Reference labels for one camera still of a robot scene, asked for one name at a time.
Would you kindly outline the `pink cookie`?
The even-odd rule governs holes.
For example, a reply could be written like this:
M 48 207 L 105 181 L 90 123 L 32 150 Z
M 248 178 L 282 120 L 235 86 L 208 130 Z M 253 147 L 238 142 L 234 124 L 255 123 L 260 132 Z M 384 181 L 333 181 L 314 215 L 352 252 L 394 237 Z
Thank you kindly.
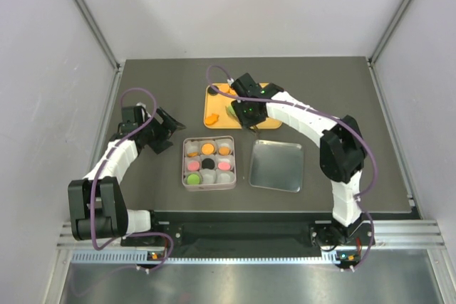
M 190 172 L 196 172 L 200 169 L 200 163 L 197 160 L 192 160 L 187 163 L 187 169 Z
M 232 169 L 232 165 L 229 162 L 219 162 L 217 167 L 222 171 L 230 171 Z

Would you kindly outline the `silver tin lid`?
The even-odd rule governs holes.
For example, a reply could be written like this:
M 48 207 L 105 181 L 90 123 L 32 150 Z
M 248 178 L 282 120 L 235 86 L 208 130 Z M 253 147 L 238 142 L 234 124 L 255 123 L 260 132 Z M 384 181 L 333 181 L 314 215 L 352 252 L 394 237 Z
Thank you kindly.
M 300 144 L 256 140 L 249 183 L 253 187 L 298 193 L 304 182 L 304 149 Z

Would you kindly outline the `metal tongs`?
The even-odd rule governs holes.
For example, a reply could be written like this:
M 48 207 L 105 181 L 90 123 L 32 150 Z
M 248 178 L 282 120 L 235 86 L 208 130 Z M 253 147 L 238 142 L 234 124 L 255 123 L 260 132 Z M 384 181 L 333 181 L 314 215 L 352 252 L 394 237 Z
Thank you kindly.
M 237 122 L 238 124 L 240 124 L 240 121 L 239 121 L 239 118 L 237 117 L 235 111 L 234 111 L 234 108 L 229 105 L 229 106 L 226 106 L 225 107 L 225 111 L 227 113 L 227 115 L 233 119 L 235 122 Z M 260 136 L 260 131 L 259 131 L 259 128 L 254 125 L 254 126 L 251 126 L 251 127 L 248 127 L 247 130 L 252 133 L 257 139 L 259 139 L 259 136 Z

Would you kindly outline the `black sandwich cookie bottom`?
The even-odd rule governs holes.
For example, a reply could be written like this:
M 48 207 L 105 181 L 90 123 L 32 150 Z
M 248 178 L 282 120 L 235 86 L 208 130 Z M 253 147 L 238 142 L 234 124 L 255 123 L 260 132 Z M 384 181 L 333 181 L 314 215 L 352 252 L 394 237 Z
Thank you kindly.
M 215 161 L 210 158 L 205 158 L 201 162 L 201 168 L 202 169 L 215 169 Z

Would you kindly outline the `yellow cookie tray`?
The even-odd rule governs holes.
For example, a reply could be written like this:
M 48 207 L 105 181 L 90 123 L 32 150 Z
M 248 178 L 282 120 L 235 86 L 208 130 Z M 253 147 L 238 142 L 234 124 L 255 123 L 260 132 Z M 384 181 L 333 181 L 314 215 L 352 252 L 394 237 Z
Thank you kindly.
M 219 88 L 221 84 L 228 83 L 215 83 L 214 86 Z M 211 88 L 210 85 L 208 85 L 206 88 L 206 95 L 204 100 L 204 126 L 212 130 L 240 130 L 242 126 L 235 122 L 233 119 L 231 119 L 225 111 L 225 107 L 231 105 L 233 99 L 223 96 L 219 93 L 217 93 L 216 95 L 209 95 L 207 93 L 208 88 Z M 204 123 L 204 119 L 212 113 L 217 113 L 219 115 L 219 119 L 217 123 L 215 123 L 214 125 L 206 126 Z M 260 130 L 275 130 L 280 128 L 280 126 L 281 122 L 271 118 L 267 118 L 266 121 L 257 125 L 257 127 Z

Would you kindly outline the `orange fish cookie left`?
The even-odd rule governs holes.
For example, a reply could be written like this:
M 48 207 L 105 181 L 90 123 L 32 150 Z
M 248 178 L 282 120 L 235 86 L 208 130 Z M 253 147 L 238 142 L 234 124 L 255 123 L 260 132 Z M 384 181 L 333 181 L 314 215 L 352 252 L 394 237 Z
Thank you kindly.
M 212 126 L 217 123 L 218 119 L 219 115 L 217 113 L 212 113 L 204 119 L 204 123 L 206 126 Z

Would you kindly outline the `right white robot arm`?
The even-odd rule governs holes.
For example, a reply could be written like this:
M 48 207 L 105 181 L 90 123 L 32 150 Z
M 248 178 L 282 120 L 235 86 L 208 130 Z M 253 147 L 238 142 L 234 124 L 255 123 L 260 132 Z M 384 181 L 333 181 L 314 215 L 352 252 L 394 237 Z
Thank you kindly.
M 361 209 L 355 195 L 360 193 L 366 150 L 353 133 L 358 123 L 347 115 L 332 120 L 318 115 L 283 88 L 270 83 L 261 86 L 245 73 L 229 86 L 239 97 L 232 101 L 234 113 L 243 128 L 251 128 L 268 117 L 278 120 L 309 138 L 319 148 L 319 165 L 330 179 L 333 194 L 332 222 L 328 237 L 339 244 L 352 242 L 361 225 Z

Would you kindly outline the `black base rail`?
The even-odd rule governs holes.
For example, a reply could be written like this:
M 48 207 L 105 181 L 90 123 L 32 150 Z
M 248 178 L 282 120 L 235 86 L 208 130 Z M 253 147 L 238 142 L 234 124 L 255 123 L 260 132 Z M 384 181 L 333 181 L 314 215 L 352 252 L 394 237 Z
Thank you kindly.
M 154 211 L 151 217 L 153 231 L 172 237 L 173 257 L 307 257 L 374 243 L 366 217 L 342 244 L 328 237 L 328 213 Z

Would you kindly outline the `black sandwich cookie top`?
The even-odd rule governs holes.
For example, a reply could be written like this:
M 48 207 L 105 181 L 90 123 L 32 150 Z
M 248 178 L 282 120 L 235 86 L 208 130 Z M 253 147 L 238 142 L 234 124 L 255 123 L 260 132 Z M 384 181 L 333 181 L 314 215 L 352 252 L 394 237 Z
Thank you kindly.
M 217 94 L 217 91 L 214 90 L 214 89 L 212 89 L 212 88 L 208 88 L 208 89 L 207 89 L 207 93 L 208 93 L 209 95 L 216 95 L 216 94 Z

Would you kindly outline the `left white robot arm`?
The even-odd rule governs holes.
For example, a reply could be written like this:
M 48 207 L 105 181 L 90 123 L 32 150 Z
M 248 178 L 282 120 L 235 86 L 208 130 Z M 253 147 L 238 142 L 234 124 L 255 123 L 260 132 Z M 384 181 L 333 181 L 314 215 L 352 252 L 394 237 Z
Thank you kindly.
M 122 121 L 103 156 L 82 179 L 68 185 L 71 231 L 77 241 L 114 239 L 132 234 L 157 243 L 161 227 L 147 210 L 130 210 L 120 190 L 125 173 L 145 147 L 155 154 L 172 146 L 171 136 L 186 128 L 162 108 L 151 115 L 144 104 L 123 107 Z

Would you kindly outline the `black sandwich cookie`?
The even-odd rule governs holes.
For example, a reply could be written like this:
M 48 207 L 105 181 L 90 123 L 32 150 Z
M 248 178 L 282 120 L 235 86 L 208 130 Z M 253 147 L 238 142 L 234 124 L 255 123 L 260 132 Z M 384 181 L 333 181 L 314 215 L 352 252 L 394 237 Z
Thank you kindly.
M 208 88 L 208 89 L 207 89 L 207 93 L 208 93 L 209 95 L 216 95 L 216 94 L 217 94 L 217 91 L 214 90 L 214 89 L 212 89 L 212 88 Z
M 210 158 L 205 158 L 201 162 L 201 168 L 202 169 L 215 169 L 215 161 Z

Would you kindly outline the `tan dotted round cookie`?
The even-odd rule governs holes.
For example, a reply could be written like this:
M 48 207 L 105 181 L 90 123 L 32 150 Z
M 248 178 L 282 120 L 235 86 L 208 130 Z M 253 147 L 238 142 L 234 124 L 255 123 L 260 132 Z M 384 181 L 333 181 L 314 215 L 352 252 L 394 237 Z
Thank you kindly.
M 201 146 L 201 153 L 204 155 L 214 154 L 215 150 L 215 146 L 210 142 L 206 142 Z

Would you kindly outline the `green cookie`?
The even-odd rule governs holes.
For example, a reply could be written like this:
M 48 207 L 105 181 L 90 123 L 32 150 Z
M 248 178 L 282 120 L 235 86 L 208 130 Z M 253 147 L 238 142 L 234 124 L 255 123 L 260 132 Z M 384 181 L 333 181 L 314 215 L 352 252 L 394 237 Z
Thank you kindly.
M 198 185 L 201 183 L 201 177 L 197 173 L 192 173 L 187 176 L 186 182 L 188 185 Z
M 228 115 L 230 115 L 230 116 L 236 115 L 232 106 L 227 106 L 226 110 L 227 110 Z

